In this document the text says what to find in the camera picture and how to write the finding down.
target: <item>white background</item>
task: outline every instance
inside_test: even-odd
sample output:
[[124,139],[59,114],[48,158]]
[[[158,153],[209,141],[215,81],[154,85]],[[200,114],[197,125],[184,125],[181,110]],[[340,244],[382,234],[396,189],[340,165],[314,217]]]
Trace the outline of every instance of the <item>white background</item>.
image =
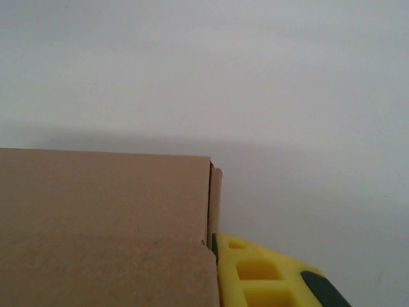
[[0,145],[211,155],[223,231],[319,267],[353,306],[407,306],[408,16],[2,0]]

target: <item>cardboard box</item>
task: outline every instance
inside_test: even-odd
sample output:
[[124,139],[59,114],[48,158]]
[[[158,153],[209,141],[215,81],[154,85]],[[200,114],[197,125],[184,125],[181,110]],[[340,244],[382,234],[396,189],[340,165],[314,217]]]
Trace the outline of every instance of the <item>cardboard box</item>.
[[0,149],[0,306],[218,306],[207,157]]

